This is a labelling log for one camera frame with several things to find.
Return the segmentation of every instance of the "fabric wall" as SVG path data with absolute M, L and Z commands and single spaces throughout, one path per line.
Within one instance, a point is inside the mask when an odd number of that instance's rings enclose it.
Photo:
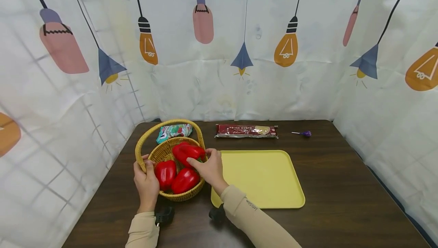
M 155 118 L 334 119 L 438 240 L 437 1 L 0 0 L 0 248 L 61 247 Z

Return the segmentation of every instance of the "snack bag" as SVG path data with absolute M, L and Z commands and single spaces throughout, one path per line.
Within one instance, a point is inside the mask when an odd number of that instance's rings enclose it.
M 188 137 L 193 127 L 190 124 L 162 126 L 158 134 L 157 143 L 161 144 L 173 137 Z

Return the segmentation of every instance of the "wooden table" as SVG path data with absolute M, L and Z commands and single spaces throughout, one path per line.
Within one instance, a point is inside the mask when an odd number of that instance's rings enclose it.
M 306 204 L 297 210 L 265 212 L 303 248 L 429 247 L 331 122 L 235 122 L 279 125 L 279 139 L 217 139 L 216 123 L 198 123 L 207 147 L 289 153 Z M 63 247 L 124 247 L 139 204 L 133 183 L 134 148 L 140 136 L 155 124 L 142 123 L 133 131 Z M 312 132 L 311 138 L 290 133 L 305 130 Z M 158 132 L 145 142 L 143 154 L 156 146 L 157 136 Z M 220 227 L 210 222 L 207 184 L 187 202 L 160 198 L 159 205 L 173 205 L 176 211 L 173 223 L 160 229 L 159 248 L 253 247 L 229 221 Z

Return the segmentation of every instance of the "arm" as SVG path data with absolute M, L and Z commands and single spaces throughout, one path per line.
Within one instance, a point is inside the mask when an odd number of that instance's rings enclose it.
M 192 158 L 188 158 L 187 161 L 198 170 L 206 182 L 211 184 L 224 202 L 227 218 L 247 234 L 254 246 L 256 248 L 301 248 L 283 227 L 251 203 L 242 191 L 225 182 L 222 175 L 220 151 L 209 148 L 205 152 L 210 155 L 207 162 L 200 163 Z
M 146 160 L 146 174 L 137 162 L 134 163 L 134 182 L 140 196 L 140 207 L 132 219 L 129 239 L 125 248 L 155 248 L 159 228 L 155 225 L 155 205 L 158 199 L 159 183 L 154 173 L 154 163 Z
M 155 225 L 154 212 L 136 214 L 129 228 L 129 239 L 125 248 L 155 248 L 159 231 L 159 227 Z
M 257 248 L 301 248 L 283 227 L 251 203 L 238 188 L 230 185 L 220 198 L 227 218 L 244 231 Z

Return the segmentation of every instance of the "wicker basket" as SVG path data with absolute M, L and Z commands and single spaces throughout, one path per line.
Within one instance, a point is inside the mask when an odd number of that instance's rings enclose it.
M 146 166 L 144 164 L 143 159 L 141 158 L 141 147 L 143 146 L 144 141 L 146 141 L 146 139 L 154 131 L 160 129 L 164 125 L 174 125 L 174 124 L 181 124 L 181 123 L 182 124 L 191 124 L 193 126 L 193 128 L 196 130 L 196 133 L 198 134 L 199 143 L 197 141 L 195 141 L 194 139 L 187 138 L 187 137 L 175 137 L 175 138 L 171 138 L 171 139 L 168 139 L 165 142 L 162 142 L 156 148 L 154 148 L 154 150 L 152 150 L 152 152 L 149 155 L 149 159 L 151 161 L 155 161 L 157 163 L 161 162 L 161 161 L 174 160 L 175 163 L 176 163 L 176 170 L 179 173 L 179 171 L 182 168 L 184 168 L 184 165 L 181 164 L 175 158 L 175 156 L 173 156 L 172 148 L 175 145 L 181 144 L 182 142 L 188 142 L 191 145 L 197 145 L 197 146 L 202 147 L 202 148 L 205 149 L 204 139 L 202 138 L 201 129 L 194 122 L 189 121 L 189 120 L 185 120 L 185 119 L 173 119 L 173 120 L 162 122 L 160 124 L 155 125 L 154 127 L 152 127 L 152 129 L 150 129 L 146 133 L 144 133 L 143 136 L 141 136 L 141 138 L 138 140 L 138 142 L 137 142 L 137 144 L 135 146 L 135 158 L 136 158 L 136 161 L 138 162 L 138 164 L 140 165 L 141 169 L 145 173 L 146 173 Z M 204 178 L 201 177 L 201 181 L 199 182 L 199 184 L 197 184 L 195 187 L 193 187 L 192 189 L 190 189 L 187 192 L 184 192 L 184 193 L 181 193 L 181 194 L 173 194 L 172 191 L 168 191 L 167 193 L 165 193 L 165 192 L 160 190 L 159 194 L 161 196 L 163 196 L 163 197 L 173 201 L 173 202 L 183 202 L 183 201 L 186 201 L 186 200 L 191 199 L 194 196 L 196 196 L 196 194 L 198 194 L 199 191 L 204 186 L 204 183 L 205 183 L 205 180 L 204 180 Z

